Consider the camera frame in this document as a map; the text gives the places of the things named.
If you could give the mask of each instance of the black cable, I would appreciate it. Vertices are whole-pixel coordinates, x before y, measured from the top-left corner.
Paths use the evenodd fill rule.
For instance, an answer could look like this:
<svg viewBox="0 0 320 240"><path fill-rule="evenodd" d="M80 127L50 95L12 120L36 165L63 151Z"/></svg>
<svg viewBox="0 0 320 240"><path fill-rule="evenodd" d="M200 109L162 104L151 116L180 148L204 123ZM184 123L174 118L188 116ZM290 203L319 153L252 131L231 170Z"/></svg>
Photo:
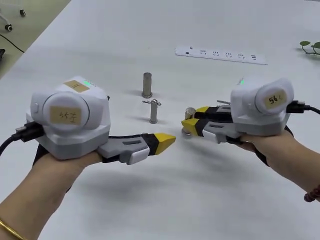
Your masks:
<svg viewBox="0 0 320 240"><path fill-rule="evenodd" d="M4 152L4 150L9 146L9 144L13 143L15 139L11 136L7 140L5 140L0 146L0 156Z"/></svg>
<svg viewBox="0 0 320 240"><path fill-rule="evenodd" d="M20 52L22 52L23 54L25 53L25 51L21 50L19 47L17 47L17 45L15 45L12 41L10 41L8 38L6 38L5 36L3 36L2 34L0 34L0 37L3 37L5 40L7 40L9 43L12 44L12 46L14 46L16 49L18 49Z"/></svg>
<svg viewBox="0 0 320 240"><path fill-rule="evenodd" d="M306 105L303 101L292 101L287 107L286 112L288 114L303 114L305 111L312 111L320 114L320 110L310 105Z"/></svg>
<svg viewBox="0 0 320 240"><path fill-rule="evenodd" d="M320 114L320 110L318 108L313 107L313 106L307 106L305 108L305 110L309 110L309 111L315 112L317 114Z"/></svg>
<svg viewBox="0 0 320 240"><path fill-rule="evenodd" d="M37 139L45 135L44 128L39 123L32 121L26 123L17 133L12 134L7 140L5 140L0 146L0 156L4 152L4 150L9 146L9 144L22 140L24 143L31 141L33 139Z"/></svg>

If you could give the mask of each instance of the metal cylinder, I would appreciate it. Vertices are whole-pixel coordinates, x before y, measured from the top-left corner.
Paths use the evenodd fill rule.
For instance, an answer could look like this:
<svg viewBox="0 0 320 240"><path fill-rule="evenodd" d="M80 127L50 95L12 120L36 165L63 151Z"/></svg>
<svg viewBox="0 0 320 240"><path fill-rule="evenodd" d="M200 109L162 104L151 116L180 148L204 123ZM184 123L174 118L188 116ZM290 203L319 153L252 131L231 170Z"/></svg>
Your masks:
<svg viewBox="0 0 320 240"><path fill-rule="evenodd" d="M153 99L151 101L151 114L150 114L150 123L156 124L158 122L157 114L158 114L158 101L156 99Z"/></svg>
<svg viewBox="0 0 320 240"><path fill-rule="evenodd" d="M184 115L184 120L188 120L188 119L192 119L194 118L196 113L196 110L193 107L188 107L185 110L185 115ZM187 129L185 129L184 127L182 128L182 133L186 136L191 136L191 132L189 132Z"/></svg>
<svg viewBox="0 0 320 240"><path fill-rule="evenodd" d="M145 72L143 74L143 90L141 94L142 97L145 99L149 99L152 97L151 83L152 83L152 74L150 72Z"/></svg>

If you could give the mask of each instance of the black wire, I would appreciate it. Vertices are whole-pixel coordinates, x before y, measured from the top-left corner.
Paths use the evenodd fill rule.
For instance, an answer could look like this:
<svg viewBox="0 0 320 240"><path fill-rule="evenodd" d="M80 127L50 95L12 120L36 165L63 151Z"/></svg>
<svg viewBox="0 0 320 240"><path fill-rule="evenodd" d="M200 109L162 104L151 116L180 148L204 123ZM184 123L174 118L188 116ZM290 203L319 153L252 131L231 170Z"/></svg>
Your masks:
<svg viewBox="0 0 320 240"><path fill-rule="evenodd" d="M320 114L320 110L318 108L313 107L313 106L308 106L306 108L306 110L309 110L309 111L315 112L317 114Z"/></svg>
<svg viewBox="0 0 320 240"><path fill-rule="evenodd" d="M5 140L2 145L0 146L0 156L1 154L4 152L4 150L6 149L6 147L9 146L9 144L11 144L12 142L15 141L15 138L13 136L9 137L7 140Z"/></svg>
<svg viewBox="0 0 320 240"><path fill-rule="evenodd" d="M10 41L8 38L0 34L0 37L3 37L5 40L7 40L9 43L11 43L16 49L18 49L20 52L25 53L25 51L21 50L17 45L15 45L12 41Z"/></svg>

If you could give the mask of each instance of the leaf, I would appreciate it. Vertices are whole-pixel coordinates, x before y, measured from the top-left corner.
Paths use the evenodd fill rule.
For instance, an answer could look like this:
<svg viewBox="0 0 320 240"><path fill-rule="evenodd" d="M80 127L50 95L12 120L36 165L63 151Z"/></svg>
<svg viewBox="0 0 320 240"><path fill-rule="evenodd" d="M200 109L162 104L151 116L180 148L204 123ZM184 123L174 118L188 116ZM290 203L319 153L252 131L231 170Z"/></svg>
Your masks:
<svg viewBox="0 0 320 240"><path fill-rule="evenodd" d="M311 43L311 42L309 42L309 41L302 41L302 42L300 42L300 45L301 45L302 47L305 47L305 46L308 46L310 43Z"/></svg>
<svg viewBox="0 0 320 240"><path fill-rule="evenodd" d="M313 48L320 49L320 41L318 41L315 44L313 44Z"/></svg>

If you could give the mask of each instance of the green indicator light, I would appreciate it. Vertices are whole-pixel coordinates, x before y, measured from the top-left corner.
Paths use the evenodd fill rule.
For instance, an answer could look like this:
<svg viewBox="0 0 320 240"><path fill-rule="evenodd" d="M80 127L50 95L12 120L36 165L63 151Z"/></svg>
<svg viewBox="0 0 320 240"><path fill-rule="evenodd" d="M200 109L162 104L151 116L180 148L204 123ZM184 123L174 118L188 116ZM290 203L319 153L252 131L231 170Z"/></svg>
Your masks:
<svg viewBox="0 0 320 240"><path fill-rule="evenodd" d="M84 81L84 84L89 86L89 87L91 86L91 84L89 82L87 82L87 81Z"/></svg>

